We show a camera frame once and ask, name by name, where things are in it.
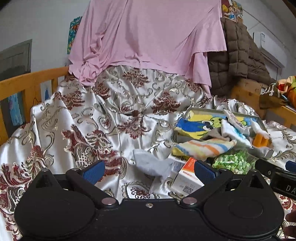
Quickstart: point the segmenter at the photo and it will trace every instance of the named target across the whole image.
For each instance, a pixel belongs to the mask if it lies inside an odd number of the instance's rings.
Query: air conditioner
[[[253,40],[261,52],[280,68],[287,66],[287,56],[285,52],[267,34],[264,32],[254,32]]]

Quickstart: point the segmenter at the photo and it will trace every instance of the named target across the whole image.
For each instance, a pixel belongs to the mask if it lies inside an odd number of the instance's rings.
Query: wall
[[[12,0],[0,11],[0,51],[32,39],[32,72],[65,66],[70,22],[83,15],[88,3],[89,0]]]
[[[288,64],[282,69],[281,78],[296,75],[296,38],[280,19],[260,0],[236,0],[244,10],[244,24],[248,32],[259,31],[269,35],[287,55]]]

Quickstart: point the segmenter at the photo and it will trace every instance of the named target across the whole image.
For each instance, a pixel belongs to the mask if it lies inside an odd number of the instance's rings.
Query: brown puffer jacket
[[[264,57],[242,23],[221,18],[227,52],[208,52],[212,95],[229,95],[240,78],[269,85],[275,80],[265,67]]]

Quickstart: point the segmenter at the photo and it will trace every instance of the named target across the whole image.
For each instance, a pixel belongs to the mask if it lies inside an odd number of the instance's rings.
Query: pink sheet
[[[69,72],[94,85],[109,65],[177,73],[211,87],[207,52],[226,51],[220,0],[91,0]]]

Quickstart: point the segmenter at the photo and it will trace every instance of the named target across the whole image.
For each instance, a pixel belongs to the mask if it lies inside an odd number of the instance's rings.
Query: hand
[[[286,215],[287,222],[296,223],[296,211]],[[284,228],[284,234],[296,238],[296,226],[288,226]],[[283,241],[296,241],[296,239],[283,239]]]

